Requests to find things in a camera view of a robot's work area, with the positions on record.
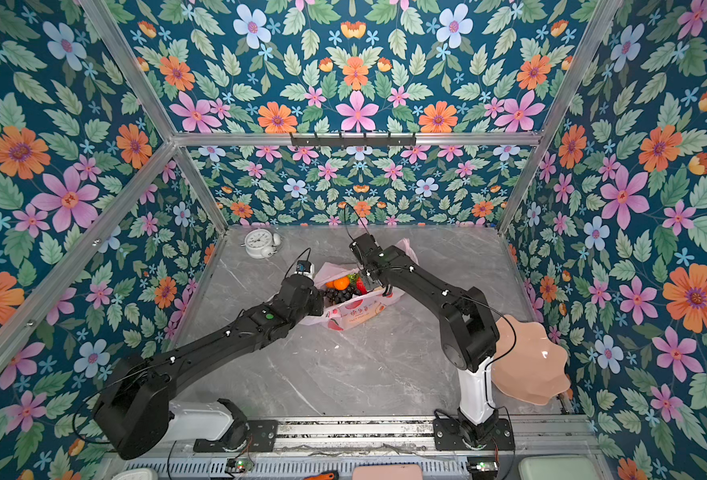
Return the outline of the pink wavy bowl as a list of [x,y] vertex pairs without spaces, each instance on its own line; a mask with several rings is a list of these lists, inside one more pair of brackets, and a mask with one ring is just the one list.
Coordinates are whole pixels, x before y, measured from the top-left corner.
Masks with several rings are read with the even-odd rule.
[[499,340],[491,381],[501,393],[525,403],[545,406],[567,392],[567,351],[547,337],[537,322],[507,315],[497,320]]

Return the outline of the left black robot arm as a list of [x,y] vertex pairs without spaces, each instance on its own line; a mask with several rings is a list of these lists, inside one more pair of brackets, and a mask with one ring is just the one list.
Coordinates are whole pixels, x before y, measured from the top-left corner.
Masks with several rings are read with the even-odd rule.
[[293,274],[269,301],[199,340],[150,358],[120,359],[93,418],[120,458],[139,458],[183,419],[172,408],[178,394],[227,363],[287,337],[301,320],[323,310],[323,295],[313,280]]

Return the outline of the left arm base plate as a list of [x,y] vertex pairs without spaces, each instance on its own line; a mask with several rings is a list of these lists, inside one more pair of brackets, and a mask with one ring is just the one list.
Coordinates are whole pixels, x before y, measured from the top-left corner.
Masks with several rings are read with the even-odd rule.
[[217,440],[198,439],[197,453],[267,453],[274,450],[278,438],[276,420],[237,420]]

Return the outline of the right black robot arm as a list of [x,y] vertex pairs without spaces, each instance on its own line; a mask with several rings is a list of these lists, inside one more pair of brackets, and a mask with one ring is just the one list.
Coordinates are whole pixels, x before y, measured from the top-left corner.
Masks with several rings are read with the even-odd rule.
[[405,292],[437,317],[441,349],[459,373],[459,435],[473,448],[483,446],[499,421],[491,388],[499,328],[485,294],[475,287],[467,290],[439,279],[405,250],[381,248],[371,234],[353,239],[350,249],[365,277],[387,290]]

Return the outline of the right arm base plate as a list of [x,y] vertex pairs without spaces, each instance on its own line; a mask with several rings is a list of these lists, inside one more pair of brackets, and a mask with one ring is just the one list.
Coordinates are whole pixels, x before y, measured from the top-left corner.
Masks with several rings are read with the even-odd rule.
[[457,420],[442,417],[433,420],[433,443],[437,451],[515,451],[515,434],[511,422],[499,418],[481,439],[469,440]]

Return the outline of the pink plastic bag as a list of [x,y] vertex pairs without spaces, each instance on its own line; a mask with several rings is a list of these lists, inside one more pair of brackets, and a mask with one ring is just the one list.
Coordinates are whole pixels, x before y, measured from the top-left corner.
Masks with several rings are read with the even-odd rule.
[[379,315],[385,308],[396,304],[405,296],[405,292],[397,287],[391,288],[387,293],[385,288],[369,284],[355,264],[324,263],[314,278],[315,286],[324,296],[326,289],[333,289],[333,281],[344,276],[351,279],[351,286],[355,286],[357,276],[361,276],[369,292],[346,303],[333,306],[327,306],[324,298],[324,314],[308,316],[300,322],[301,325],[319,325],[335,331],[350,330]]

